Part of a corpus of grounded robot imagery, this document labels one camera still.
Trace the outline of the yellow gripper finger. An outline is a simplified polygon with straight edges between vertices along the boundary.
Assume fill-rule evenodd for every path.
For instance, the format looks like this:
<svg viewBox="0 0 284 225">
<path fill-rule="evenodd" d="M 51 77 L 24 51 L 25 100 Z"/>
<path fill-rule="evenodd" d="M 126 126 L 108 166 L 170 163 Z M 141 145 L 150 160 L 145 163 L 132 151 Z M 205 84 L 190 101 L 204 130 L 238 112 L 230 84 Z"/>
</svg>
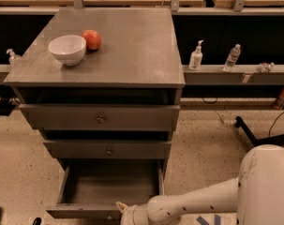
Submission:
<svg viewBox="0 0 284 225">
<path fill-rule="evenodd" d="M 128 210 L 128 206 L 123 202 L 116 202 L 115 204 L 121 214 L 124 214 Z"/>
</svg>

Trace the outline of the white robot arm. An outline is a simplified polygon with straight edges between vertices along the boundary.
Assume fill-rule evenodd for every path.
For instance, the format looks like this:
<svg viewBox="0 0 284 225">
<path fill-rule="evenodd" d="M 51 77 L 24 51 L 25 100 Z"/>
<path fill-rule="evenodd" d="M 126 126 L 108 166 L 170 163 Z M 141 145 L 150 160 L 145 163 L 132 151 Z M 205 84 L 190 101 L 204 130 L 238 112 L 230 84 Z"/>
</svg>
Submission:
<svg viewBox="0 0 284 225">
<path fill-rule="evenodd" d="M 284 225 L 284 148 L 265 144 L 244 156 L 236 178 L 143 205 L 116 204 L 121 225 L 178 225 L 181 216 L 234 213 L 236 225 Z"/>
</svg>

